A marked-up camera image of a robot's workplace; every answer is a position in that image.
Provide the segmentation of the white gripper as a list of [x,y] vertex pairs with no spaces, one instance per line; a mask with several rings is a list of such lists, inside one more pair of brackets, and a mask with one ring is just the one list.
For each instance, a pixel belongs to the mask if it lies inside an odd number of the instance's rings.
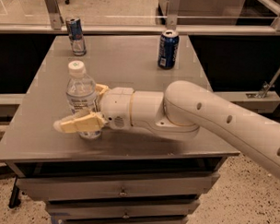
[[60,133],[96,132],[108,122],[113,130],[128,130],[131,127],[131,98],[133,88],[112,88],[97,84],[96,91],[103,97],[99,101],[100,112],[80,111],[74,115],[57,120],[52,125]]

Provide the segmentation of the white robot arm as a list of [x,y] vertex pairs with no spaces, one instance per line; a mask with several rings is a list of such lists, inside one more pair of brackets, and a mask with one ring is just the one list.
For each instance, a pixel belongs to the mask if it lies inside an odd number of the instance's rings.
[[95,132],[133,127],[156,136],[182,140],[204,128],[237,148],[280,179],[280,123],[224,100],[188,81],[165,91],[108,88],[97,85],[99,111],[81,110],[53,124],[60,133]]

